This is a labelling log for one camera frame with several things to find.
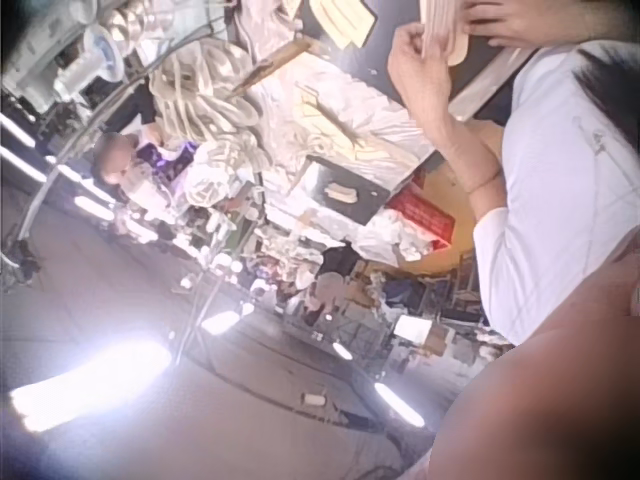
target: fluorescent light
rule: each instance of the fluorescent light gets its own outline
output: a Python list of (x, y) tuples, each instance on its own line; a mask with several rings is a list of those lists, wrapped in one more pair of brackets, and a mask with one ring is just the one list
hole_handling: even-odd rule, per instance
[(244, 268), (244, 266), (242, 265), (241, 261), (234, 260), (233, 262), (231, 262), (231, 271), (233, 273), (240, 273), (243, 268)]
[(76, 197), (73, 199), (73, 201), (77, 206), (89, 213), (92, 213), (96, 217), (100, 217), (108, 222), (111, 222), (114, 219), (114, 214), (111, 210), (103, 207), (99, 203), (96, 203), (87, 197)]
[(231, 265), (231, 262), (232, 262), (231, 256), (229, 256), (226, 253), (219, 253), (213, 259), (214, 265), (222, 265), (223, 267), (228, 267), (229, 265)]
[(424, 419), (413, 408), (405, 403), (399, 396), (384, 383), (375, 384), (378, 394), (409, 424), (414, 427), (424, 427)]
[(42, 432), (74, 418), (105, 411), (148, 387), (171, 363), (171, 354), (150, 340), (107, 348), (85, 365), (10, 393), (25, 427)]
[(353, 355), (351, 355), (351, 352), (344, 348), (340, 343), (333, 342), (333, 349), (345, 360), (353, 360)]
[(113, 198), (111, 195), (109, 195), (108, 193), (100, 190), (98, 187), (95, 186), (95, 184), (93, 183), (93, 179), (92, 178), (86, 178), (86, 179), (82, 180), (80, 182), (80, 185), (82, 185), (84, 188), (89, 190), (91, 193), (93, 193), (99, 199), (104, 200), (105, 202), (109, 202), (109, 203), (116, 203), (116, 199), (115, 198)]
[(246, 317), (247, 315), (251, 315), (255, 311), (256, 307), (253, 303), (243, 303), (242, 304), (242, 316)]
[(75, 172), (75, 171), (71, 170), (66, 165), (58, 165), (56, 168), (58, 170), (60, 170), (61, 174), (63, 174), (65, 177), (67, 177), (72, 182), (79, 183), (79, 182), (82, 181), (82, 177), (80, 176), (80, 174), (78, 172)]
[(125, 218), (124, 223), (129, 231), (136, 237), (139, 237), (143, 243), (155, 242), (158, 239), (158, 234), (156, 232), (149, 230), (147, 227), (143, 227), (138, 222), (131, 220), (128, 217)]
[(9, 163), (13, 164), (15, 167), (19, 168), (24, 173), (26, 173), (31, 178), (33, 178), (36, 182), (44, 183), (45, 180), (47, 179), (47, 176), (44, 173), (42, 173), (40, 170), (32, 167), (27, 162), (25, 162), (20, 157), (18, 157), (16, 154), (14, 154), (13, 152), (10, 152), (9, 150), (1, 146), (0, 146), (0, 155), (2, 155), (2, 157), (5, 158)]
[(33, 148), (36, 146), (36, 141), (31, 138), (31, 136), (22, 130), (18, 125), (16, 125), (13, 120), (8, 119), (3, 114), (0, 113), (0, 123), (3, 127), (9, 130), (15, 137), (24, 143), (27, 147)]
[(202, 322), (202, 328), (204, 328), (211, 335), (221, 335), (236, 323), (240, 321), (240, 314), (238, 312), (223, 312), (214, 315)]

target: white fabric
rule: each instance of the white fabric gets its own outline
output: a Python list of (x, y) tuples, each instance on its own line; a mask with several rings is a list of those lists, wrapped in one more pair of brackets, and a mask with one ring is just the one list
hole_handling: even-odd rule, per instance
[[(640, 55), (617, 42), (581, 48), (601, 56), (603, 46)], [(485, 311), (516, 345), (640, 225), (640, 160), (575, 81), (577, 49), (544, 49), (516, 79), (503, 144), (508, 208), (474, 231)]]

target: table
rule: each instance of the table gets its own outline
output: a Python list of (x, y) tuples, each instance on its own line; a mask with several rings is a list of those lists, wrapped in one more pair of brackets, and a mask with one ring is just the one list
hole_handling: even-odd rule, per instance
[[(303, 2), (300, 17), (304, 27), (302, 33), (322, 41), (330, 48), (330, 61), (354, 78), (376, 88), (391, 100), (402, 103), (387, 72), (387, 60), (395, 30), (420, 18), (418, 0), (365, 0), (364, 3), (376, 16), (369, 38), (363, 48), (350, 44), (340, 50), (324, 32), (316, 20), (309, 2)], [(471, 37), (467, 58), (451, 69), (453, 78), (452, 96), (458, 94), (500, 52), (490, 47), (484, 38)]]

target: white sleeve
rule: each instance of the white sleeve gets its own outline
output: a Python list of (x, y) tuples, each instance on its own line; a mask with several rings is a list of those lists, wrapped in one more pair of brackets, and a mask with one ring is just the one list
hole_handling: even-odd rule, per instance
[(527, 291), (528, 267), (516, 236), (509, 234), (509, 210), (490, 211), (473, 231), (482, 306), (491, 327), (514, 344), (522, 339), (516, 319)]

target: red box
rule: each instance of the red box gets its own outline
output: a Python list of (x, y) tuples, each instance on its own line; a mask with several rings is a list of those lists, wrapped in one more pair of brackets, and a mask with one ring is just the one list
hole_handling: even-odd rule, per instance
[(438, 237), (438, 240), (434, 241), (434, 251), (450, 247), (453, 229), (456, 226), (455, 218), (425, 200), (420, 193), (415, 191), (415, 188), (410, 183), (389, 200), (387, 206), (400, 212), (405, 219)]

